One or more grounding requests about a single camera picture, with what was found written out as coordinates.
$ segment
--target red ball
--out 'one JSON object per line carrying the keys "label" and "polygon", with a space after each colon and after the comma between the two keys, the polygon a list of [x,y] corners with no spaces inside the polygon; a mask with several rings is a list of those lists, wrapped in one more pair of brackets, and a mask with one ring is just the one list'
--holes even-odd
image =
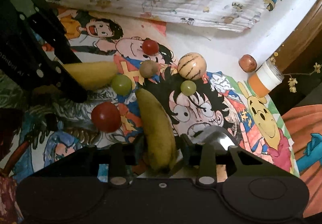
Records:
{"label": "red ball", "polygon": [[92,122],[103,132],[115,132],[121,126],[121,114],[111,102],[97,105],[91,113]]}
{"label": "red ball", "polygon": [[142,50],[147,55],[155,55],[159,52],[159,44],[154,40],[145,40],[142,43]]}

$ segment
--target orange striped ball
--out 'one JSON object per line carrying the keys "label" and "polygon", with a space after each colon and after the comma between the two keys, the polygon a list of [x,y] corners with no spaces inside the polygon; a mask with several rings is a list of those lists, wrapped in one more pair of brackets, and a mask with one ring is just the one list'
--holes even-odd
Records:
{"label": "orange striped ball", "polygon": [[207,70],[205,59],[196,52],[182,56],[178,63],[179,74],[187,80],[200,79]]}

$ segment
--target pink shirt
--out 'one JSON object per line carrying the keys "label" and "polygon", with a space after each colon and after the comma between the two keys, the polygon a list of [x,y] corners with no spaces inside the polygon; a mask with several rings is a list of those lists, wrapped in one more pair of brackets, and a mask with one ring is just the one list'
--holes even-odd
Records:
{"label": "pink shirt", "polygon": [[292,163],[291,163],[291,151],[289,150],[289,141],[284,136],[283,131],[279,128],[281,140],[279,145],[277,146],[277,150],[270,147],[267,142],[265,141],[266,145],[268,146],[267,153],[272,157],[274,165],[280,167],[287,172],[290,172]]}

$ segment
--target anime poster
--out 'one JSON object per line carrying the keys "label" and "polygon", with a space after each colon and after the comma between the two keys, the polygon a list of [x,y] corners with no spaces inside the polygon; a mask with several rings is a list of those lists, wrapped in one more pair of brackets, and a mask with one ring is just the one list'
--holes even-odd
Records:
{"label": "anime poster", "polygon": [[[175,135],[193,139],[211,125],[227,129],[239,145],[276,166],[298,176],[292,139],[272,100],[258,98],[246,82],[237,82],[222,72],[207,72],[195,81],[192,96],[181,93],[184,79],[178,74],[178,58],[165,36],[165,24],[98,12],[57,10],[66,28],[71,48],[82,61],[114,61],[118,72],[132,80],[132,92],[117,95],[109,86],[89,92],[84,103],[57,95],[21,90],[6,75],[0,75],[0,220],[19,222],[22,217],[14,197],[15,187],[34,172],[87,145],[109,147],[132,142],[143,132],[135,91],[143,87],[159,100],[169,115]],[[159,52],[148,56],[142,43],[150,38]],[[50,45],[38,38],[49,57]],[[158,72],[144,79],[139,67],[144,60],[158,63]],[[98,104],[110,101],[121,114],[121,127],[113,133],[100,132],[91,122]],[[142,163],[129,169],[138,176],[148,168]],[[225,168],[221,168],[224,181]],[[102,164],[98,178],[106,182],[108,165]]]}
{"label": "anime poster", "polygon": [[302,179],[310,191],[304,216],[322,212],[322,104],[295,107],[283,115],[294,140],[295,158]]}

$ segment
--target orange and white jar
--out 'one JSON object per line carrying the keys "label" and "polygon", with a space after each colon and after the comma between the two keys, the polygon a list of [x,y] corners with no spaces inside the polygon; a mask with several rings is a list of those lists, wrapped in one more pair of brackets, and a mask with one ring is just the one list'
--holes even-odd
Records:
{"label": "orange and white jar", "polygon": [[262,98],[278,86],[283,79],[283,74],[281,74],[270,60],[267,60],[252,76],[248,78],[248,84],[254,93],[258,97]]}

